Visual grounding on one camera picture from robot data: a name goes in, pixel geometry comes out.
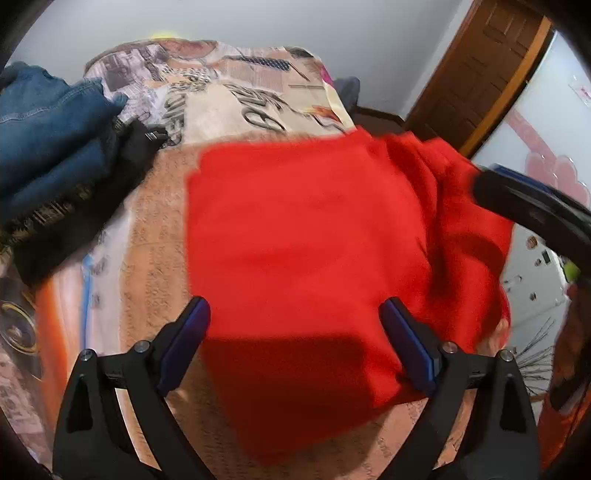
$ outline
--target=metal bolt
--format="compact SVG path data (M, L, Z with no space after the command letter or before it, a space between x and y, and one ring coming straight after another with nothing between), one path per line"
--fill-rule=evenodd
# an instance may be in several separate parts
M513 354L509 350L501 350L499 352L499 356L505 362L512 362L513 361Z
M144 353L150 348L150 342L147 340L140 340L134 345L134 350L138 353Z
M90 360L94 354L95 353L90 348L82 350L80 352L80 360L86 362L87 360Z
M456 353L457 352L457 345L453 342L443 342L441 346L445 353Z

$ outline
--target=red cloth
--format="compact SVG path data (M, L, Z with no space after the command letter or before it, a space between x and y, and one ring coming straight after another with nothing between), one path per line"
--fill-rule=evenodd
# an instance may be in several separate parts
M242 446L273 461L417 394L378 318L398 296L472 352L501 318L512 223L473 203L442 140L365 131L203 154L188 179L202 355Z

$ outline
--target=folded clothes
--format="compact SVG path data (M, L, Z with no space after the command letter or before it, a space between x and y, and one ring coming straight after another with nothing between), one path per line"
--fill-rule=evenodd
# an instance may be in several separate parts
M24 63L0 74L0 88L0 224L109 174L125 95L111 102L100 79L70 87Z
M89 198L62 200L35 210L20 221L26 239L12 243L14 264L24 283L34 286L48 277L67 257L91 243L119 205L145 178L154 164L158 149L168 140L163 128L148 129L133 121L121 137L113 171L88 190ZM53 220L39 223L39 218Z
M363 131L232 144L188 179L202 356L243 448L270 462L416 400L378 317L398 296L473 352L501 319L512 223L477 206L442 140Z

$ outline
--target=blue jeans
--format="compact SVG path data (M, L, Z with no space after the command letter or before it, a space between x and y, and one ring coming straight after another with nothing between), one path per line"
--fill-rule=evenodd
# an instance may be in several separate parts
M24 63L2 72L0 89L0 225L109 174L125 95L111 102L100 79L70 87Z

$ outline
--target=white wall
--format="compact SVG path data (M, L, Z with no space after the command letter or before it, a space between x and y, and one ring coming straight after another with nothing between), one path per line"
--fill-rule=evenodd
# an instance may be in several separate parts
M12 60L71 83L103 50L159 32L237 47L302 46L333 78L360 78L361 106L400 113L423 89L417 82L437 64L437 47L466 1L54 0Z

